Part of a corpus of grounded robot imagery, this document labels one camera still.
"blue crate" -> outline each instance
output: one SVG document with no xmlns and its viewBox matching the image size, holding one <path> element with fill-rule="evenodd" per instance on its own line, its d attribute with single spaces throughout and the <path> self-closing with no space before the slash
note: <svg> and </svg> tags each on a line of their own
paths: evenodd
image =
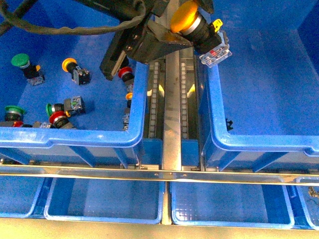
<svg viewBox="0 0 319 239">
<path fill-rule="evenodd" d="M 294 216 L 284 186 L 172 183 L 178 225 L 290 229 Z"/>
<path fill-rule="evenodd" d="M 57 178 L 46 203 L 49 220 L 158 224 L 164 182 Z"/>
<path fill-rule="evenodd" d="M 9 0 L 14 9 L 20 0 Z M 95 11 L 73 0 L 39 0 L 24 17 L 34 24 L 50 27 L 114 26 L 117 19 Z M 135 71 L 134 97 L 130 127 L 122 131 L 127 101 L 125 85 L 115 77 L 105 79 L 99 69 L 114 34 L 96 36 L 47 36 L 13 28 L 0 37 L 0 120 L 4 107 L 18 105 L 26 109 L 24 123 L 48 121 L 47 103 L 62 103 L 64 99 L 81 95 L 86 114 L 70 121 L 80 130 L 0 128 L 0 155 L 22 164 L 35 161 L 114 165 L 138 163 L 143 154 L 148 66 L 131 62 Z M 26 53 L 34 64 L 41 65 L 45 83 L 31 86 L 22 72 L 11 65 L 11 58 Z M 77 86 L 71 75 L 61 68 L 65 58 L 75 58 L 92 73 L 91 83 Z"/>
<path fill-rule="evenodd" d="M 214 4 L 233 56 L 210 69 L 198 63 L 205 166 L 318 168 L 319 1 Z"/>
<path fill-rule="evenodd" d="M 297 182 L 318 183 L 319 178 L 300 177 Z M 289 186 L 288 194 L 295 216 L 296 229 L 319 230 L 319 198 L 309 195 L 308 186 Z"/>
<path fill-rule="evenodd" d="M 45 178 L 16 176 L 2 176 L 0 179 L 0 217 L 43 217 L 39 210 L 47 193 L 42 188 L 48 187 L 49 181 Z"/>
</svg>

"metal rail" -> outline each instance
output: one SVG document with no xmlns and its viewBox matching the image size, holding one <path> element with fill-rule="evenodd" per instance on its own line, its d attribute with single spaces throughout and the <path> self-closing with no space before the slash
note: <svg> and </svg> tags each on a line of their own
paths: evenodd
<svg viewBox="0 0 319 239">
<path fill-rule="evenodd" d="M 192 171 L 190 168 L 177 171 L 157 170 L 158 167 L 158 165 L 142 165 L 141 169 L 137 170 L 87 166 L 1 165 L 0 176 L 319 186 L 318 174 L 202 172 Z M 313 181 L 297 182 L 296 179 L 299 177 L 311 178 Z"/>
</svg>

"green push button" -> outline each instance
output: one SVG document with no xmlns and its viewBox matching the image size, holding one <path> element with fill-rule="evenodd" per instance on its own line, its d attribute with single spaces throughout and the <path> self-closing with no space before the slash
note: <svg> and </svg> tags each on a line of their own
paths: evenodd
<svg viewBox="0 0 319 239">
<path fill-rule="evenodd" d="M 4 109 L 5 109 L 5 111 L 7 111 L 7 112 L 13 111 L 13 112 L 18 112 L 18 113 L 20 113 L 21 115 L 24 115 L 24 114 L 25 114 L 25 110 L 22 109 L 22 108 L 19 107 L 19 106 L 6 106 Z"/>
<path fill-rule="evenodd" d="M 52 105 L 51 104 L 46 104 L 45 111 L 48 114 L 48 116 L 50 117 L 53 114 Z"/>
<path fill-rule="evenodd" d="M 29 60 L 30 60 L 30 57 L 27 54 L 21 53 L 21 54 L 15 55 L 11 59 L 11 64 L 17 67 L 22 67 L 28 64 Z"/>
</svg>

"black cable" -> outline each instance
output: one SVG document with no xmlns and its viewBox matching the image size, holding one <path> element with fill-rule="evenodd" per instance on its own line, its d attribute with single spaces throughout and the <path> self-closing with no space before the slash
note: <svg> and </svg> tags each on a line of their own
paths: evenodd
<svg viewBox="0 0 319 239">
<path fill-rule="evenodd" d="M 121 31 L 128 28 L 132 28 L 139 23 L 146 16 L 146 7 L 143 0 L 137 0 L 136 3 L 138 4 L 138 10 L 141 13 L 138 16 L 135 16 L 130 21 L 123 21 L 117 26 L 100 26 L 100 27 L 76 27 L 71 29 L 69 27 L 62 27 L 60 29 L 51 28 L 51 27 L 44 27 L 44 26 L 37 26 L 29 23 L 28 21 L 22 20 L 14 13 L 8 11 L 8 4 L 5 0 L 0 0 L 0 14 L 4 17 L 5 20 L 10 22 L 13 26 L 19 27 L 25 31 L 36 33 L 36 34 L 43 34 L 43 35 L 100 35 L 105 34 L 108 32 L 115 32 Z"/>
</svg>

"bolt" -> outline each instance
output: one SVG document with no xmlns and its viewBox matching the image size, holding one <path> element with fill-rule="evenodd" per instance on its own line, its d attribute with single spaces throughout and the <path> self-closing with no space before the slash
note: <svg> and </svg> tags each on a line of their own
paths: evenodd
<svg viewBox="0 0 319 239">
<path fill-rule="evenodd" d="M 133 47 L 127 46 L 127 47 L 126 47 L 126 50 L 127 50 L 127 51 L 132 51 L 132 50 L 133 50 Z"/>
</svg>

